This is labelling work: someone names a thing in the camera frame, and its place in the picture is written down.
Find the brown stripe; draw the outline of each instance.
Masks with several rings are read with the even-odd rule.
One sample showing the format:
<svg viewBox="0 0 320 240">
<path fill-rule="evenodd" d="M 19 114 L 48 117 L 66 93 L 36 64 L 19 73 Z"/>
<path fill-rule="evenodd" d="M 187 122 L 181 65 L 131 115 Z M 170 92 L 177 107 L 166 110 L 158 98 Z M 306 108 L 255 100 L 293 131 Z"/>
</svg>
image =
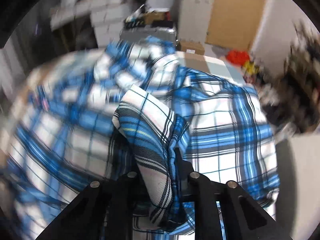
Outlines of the brown stripe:
<svg viewBox="0 0 320 240">
<path fill-rule="evenodd" d="M 186 62 L 186 67 L 210 73 L 204 56 L 192 53 L 184 53 L 184 59 Z"/>
</svg>

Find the brown door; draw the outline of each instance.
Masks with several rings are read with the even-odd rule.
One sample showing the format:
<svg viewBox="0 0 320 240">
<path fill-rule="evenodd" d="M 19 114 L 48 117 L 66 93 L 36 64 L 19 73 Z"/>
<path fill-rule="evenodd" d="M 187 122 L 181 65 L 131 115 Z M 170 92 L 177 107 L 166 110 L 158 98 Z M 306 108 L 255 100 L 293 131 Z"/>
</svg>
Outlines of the brown door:
<svg viewBox="0 0 320 240">
<path fill-rule="evenodd" d="M 248 50 L 255 38 L 265 0 L 214 0 L 206 42 Z"/>
</svg>

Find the silver bolt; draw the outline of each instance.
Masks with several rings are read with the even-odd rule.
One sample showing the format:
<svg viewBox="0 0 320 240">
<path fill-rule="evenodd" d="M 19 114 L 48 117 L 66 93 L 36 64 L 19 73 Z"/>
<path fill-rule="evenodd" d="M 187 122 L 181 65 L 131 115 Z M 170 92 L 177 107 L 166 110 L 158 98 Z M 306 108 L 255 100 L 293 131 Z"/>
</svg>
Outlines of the silver bolt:
<svg viewBox="0 0 320 240">
<path fill-rule="evenodd" d="M 190 173 L 190 177 L 194 178 L 194 179 L 197 179 L 200 177 L 200 173 L 199 172 L 196 172 L 196 171 L 193 171 Z"/>
<path fill-rule="evenodd" d="M 238 184 L 233 180 L 228 181 L 227 185 L 231 188 L 236 188 L 238 186 Z"/>
<path fill-rule="evenodd" d="M 96 187 L 99 187 L 100 186 L 100 182 L 98 181 L 93 181 L 90 183 L 90 187 L 93 187 L 93 188 L 96 188 Z"/>
<path fill-rule="evenodd" d="M 127 176 L 128 176 L 129 178 L 135 178 L 135 177 L 137 176 L 137 173 L 136 173 L 135 171 L 130 171 L 130 172 L 127 174 Z"/>
</svg>

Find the folded fabric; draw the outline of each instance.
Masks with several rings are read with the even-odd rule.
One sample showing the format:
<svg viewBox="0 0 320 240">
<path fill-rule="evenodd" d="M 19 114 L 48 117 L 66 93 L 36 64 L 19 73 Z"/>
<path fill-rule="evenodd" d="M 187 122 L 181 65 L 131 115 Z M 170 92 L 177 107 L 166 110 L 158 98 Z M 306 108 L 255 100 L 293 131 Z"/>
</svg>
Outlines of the folded fabric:
<svg viewBox="0 0 320 240">
<path fill-rule="evenodd" d="M 134 237 L 194 233 L 174 147 L 209 179 L 239 182 L 263 207 L 275 201 L 273 134 L 254 88 L 183 67 L 169 43 L 150 42 L 79 52 L 30 95 L 7 166 L 23 238 L 35 239 L 91 181 L 136 164 L 151 203 L 133 218 Z"/>
</svg>

